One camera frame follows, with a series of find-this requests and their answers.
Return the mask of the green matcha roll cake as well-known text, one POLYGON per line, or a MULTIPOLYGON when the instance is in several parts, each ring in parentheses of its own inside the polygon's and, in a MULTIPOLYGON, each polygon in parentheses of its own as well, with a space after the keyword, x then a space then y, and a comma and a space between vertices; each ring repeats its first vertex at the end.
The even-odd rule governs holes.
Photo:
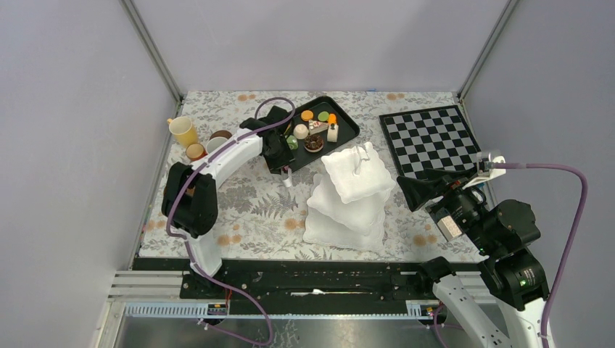
POLYGON ((298 140, 297 140, 297 138, 296 138, 295 136, 293 136, 293 135, 288 136, 288 137, 286 138, 286 142, 287 142, 287 144, 288 144, 289 148, 290 148, 292 151, 297 150, 297 149, 298 149, 298 147, 299 147, 298 140))

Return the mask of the cream round mousse cake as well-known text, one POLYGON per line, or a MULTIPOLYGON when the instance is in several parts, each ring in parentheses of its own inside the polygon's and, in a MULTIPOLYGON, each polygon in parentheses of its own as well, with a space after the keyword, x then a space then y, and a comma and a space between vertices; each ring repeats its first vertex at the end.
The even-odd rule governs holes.
POLYGON ((299 124, 294 127, 293 135, 297 140, 305 139, 310 135, 309 128, 304 124, 299 124))

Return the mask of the chocolate sprinkle donut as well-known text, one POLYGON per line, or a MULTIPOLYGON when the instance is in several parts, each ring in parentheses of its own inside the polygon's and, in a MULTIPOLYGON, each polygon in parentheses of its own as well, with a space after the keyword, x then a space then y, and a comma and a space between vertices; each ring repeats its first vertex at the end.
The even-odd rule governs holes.
POLYGON ((319 134, 312 134, 304 139, 304 148, 310 153, 316 153, 322 150, 325 141, 319 134))

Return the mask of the pink strawberry cake slice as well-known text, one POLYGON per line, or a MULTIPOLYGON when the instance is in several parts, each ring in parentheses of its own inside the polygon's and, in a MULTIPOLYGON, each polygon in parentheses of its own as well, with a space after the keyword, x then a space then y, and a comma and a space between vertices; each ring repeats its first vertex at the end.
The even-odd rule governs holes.
POLYGON ((321 122, 317 120, 308 121, 308 131, 310 135, 321 133, 327 131, 328 129, 329 124, 327 122, 321 122))

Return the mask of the white three-tier dessert stand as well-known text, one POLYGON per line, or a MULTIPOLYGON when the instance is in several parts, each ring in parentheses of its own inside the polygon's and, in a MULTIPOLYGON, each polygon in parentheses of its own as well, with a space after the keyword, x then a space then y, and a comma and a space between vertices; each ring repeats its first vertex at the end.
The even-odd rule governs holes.
POLYGON ((323 156, 307 199, 303 241, 380 252, 384 206, 396 186, 371 142, 323 156))

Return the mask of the silver serving tongs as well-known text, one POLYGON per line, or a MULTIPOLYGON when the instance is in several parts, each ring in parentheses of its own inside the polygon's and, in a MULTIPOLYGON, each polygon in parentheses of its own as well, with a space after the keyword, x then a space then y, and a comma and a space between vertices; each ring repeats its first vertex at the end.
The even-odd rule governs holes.
POLYGON ((290 166, 285 165, 285 166, 282 167, 282 169, 281 169, 281 179, 282 179, 283 185, 286 188, 293 187, 292 169, 290 168, 290 166))

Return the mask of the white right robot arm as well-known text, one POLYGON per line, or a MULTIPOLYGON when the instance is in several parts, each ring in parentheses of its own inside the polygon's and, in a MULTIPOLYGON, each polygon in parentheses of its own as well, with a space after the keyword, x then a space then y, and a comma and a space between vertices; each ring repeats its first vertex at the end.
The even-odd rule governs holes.
POLYGON ((419 267, 417 292, 438 298, 473 342, 481 347, 541 347, 548 339, 542 311, 550 295, 545 271, 528 246, 540 231, 529 204, 509 199, 493 209, 478 189, 504 169, 427 169, 423 180, 400 176, 397 183, 411 211, 425 209, 447 241, 466 236, 484 260, 481 279, 503 314, 502 333, 464 289, 444 257, 419 267))

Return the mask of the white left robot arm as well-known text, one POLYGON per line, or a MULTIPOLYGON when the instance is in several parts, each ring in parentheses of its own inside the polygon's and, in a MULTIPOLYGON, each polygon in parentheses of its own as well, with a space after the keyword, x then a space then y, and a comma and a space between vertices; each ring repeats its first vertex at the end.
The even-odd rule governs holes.
POLYGON ((191 268, 200 274, 197 288, 209 298, 221 295, 224 277, 220 249, 212 228, 218 218, 218 190, 242 165, 263 157, 272 173, 292 172, 294 154, 285 131, 296 111, 273 107, 266 117, 246 119, 230 139, 192 165, 175 163, 168 173, 162 201, 169 236, 184 241, 191 268))

